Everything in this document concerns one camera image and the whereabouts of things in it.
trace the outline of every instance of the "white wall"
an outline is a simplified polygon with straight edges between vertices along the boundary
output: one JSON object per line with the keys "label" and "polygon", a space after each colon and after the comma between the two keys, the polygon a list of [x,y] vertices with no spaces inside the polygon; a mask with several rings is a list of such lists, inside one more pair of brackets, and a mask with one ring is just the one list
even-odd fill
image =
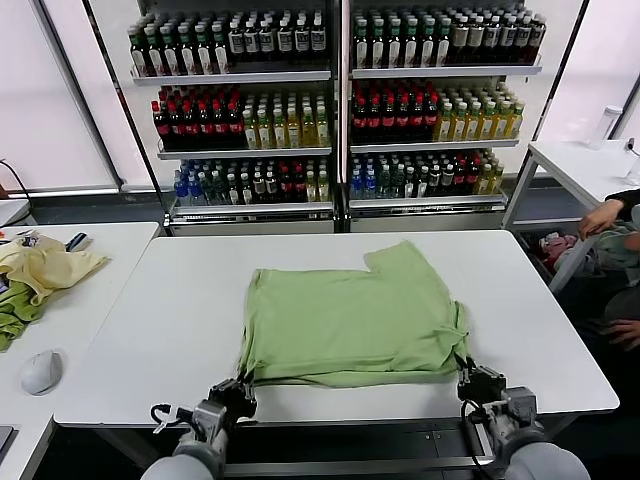
{"label": "white wall", "polygon": [[113,187],[29,2],[2,0],[0,18],[0,157],[30,190]]}

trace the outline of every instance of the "fabric pile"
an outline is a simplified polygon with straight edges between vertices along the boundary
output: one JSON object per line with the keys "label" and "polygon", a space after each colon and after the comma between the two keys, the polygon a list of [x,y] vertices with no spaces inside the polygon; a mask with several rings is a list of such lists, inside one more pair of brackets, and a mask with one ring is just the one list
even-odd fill
{"label": "fabric pile", "polygon": [[239,374],[256,385],[417,383],[467,356],[463,306],[404,241],[365,255],[369,271],[257,270]]}
{"label": "fabric pile", "polygon": [[0,246],[0,351],[40,317],[49,295],[74,286],[106,260],[66,252],[57,240],[32,233]]}

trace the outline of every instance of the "human hand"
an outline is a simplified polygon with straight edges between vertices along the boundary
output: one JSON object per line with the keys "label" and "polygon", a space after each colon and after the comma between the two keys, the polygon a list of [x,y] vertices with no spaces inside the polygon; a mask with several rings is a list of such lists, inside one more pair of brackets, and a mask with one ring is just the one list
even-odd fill
{"label": "human hand", "polygon": [[584,240],[591,235],[602,233],[609,228],[618,218],[618,214],[624,208],[620,200],[607,200],[598,208],[589,212],[580,221],[580,239]]}
{"label": "human hand", "polygon": [[602,332],[603,335],[617,335],[609,343],[625,343],[624,351],[628,352],[640,345],[640,320],[616,320]]}

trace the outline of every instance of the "metal frame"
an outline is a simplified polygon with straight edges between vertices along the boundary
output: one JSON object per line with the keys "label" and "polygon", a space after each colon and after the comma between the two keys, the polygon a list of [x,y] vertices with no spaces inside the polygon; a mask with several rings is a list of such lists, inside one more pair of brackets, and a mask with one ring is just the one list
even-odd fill
{"label": "metal frame", "polygon": [[91,114],[87,100],[82,93],[80,84],[78,83],[78,78],[76,77],[73,68],[71,67],[71,62],[69,62],[69,58],[64,51],[56,27],[51,19],[51,15],[49,15],[49,10],[47,9],[44,0],[29,0],[29,3],[31,4],[31,9],[40,24],[42,32],[44,33],[44,37],[51,49],[53,58],[58,65],[58,69],[62,74],[62,78],[69,89],[69,93],[71,93],[78,111],[80,112],[80,116],[87,128],[89,137],[91,137],[91,141],[98,151],[98,156],[102,160],[107,173],[111,177],[113,185],[119,190],[122,187],[123,181],[120,178],[120,175],[111,160],[111,155],[109,155],[109,151],[107,150],[102,136],[100,135],[96,121]]}

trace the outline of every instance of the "t-shirt sleeve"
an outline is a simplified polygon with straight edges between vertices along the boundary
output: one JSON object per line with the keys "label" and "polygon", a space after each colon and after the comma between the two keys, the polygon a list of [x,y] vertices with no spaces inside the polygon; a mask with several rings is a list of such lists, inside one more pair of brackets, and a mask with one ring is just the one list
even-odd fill
{"label": "t-shirt sleeve", "polygon": [[620,210],[618,218],[629,221],[631,220],[631,209],[640,204],[640,189],[614,193],[613,195],[609,195],[606,200],[620,200],[624,203],[624,207]]}

